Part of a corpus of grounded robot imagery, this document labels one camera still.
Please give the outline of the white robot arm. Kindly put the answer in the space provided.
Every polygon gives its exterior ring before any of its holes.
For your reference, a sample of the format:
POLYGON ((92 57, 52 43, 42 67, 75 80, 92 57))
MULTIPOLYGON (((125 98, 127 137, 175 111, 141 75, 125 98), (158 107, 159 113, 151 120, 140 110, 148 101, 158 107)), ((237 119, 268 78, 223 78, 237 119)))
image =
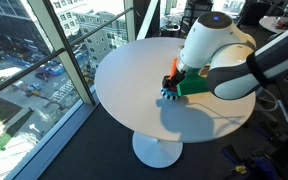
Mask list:
POLYGON ((209 91, 224 100, 243 98, 288 73, 288 30, 262 48, 230 16, 211 11, 194 22, 161 94, 171 100, 209 91))

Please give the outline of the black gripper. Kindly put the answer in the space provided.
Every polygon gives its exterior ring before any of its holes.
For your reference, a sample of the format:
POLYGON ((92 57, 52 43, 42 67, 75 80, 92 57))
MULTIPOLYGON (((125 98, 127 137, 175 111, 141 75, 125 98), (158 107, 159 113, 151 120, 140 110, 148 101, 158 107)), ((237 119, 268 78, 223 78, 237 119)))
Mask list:
POLYGON ((166 90, 176 91, 177 85, 184 80, 186 72, 180 72, 179 70, 175 70, 173 76, 167 75, 163 77, 162 87, 166 90))

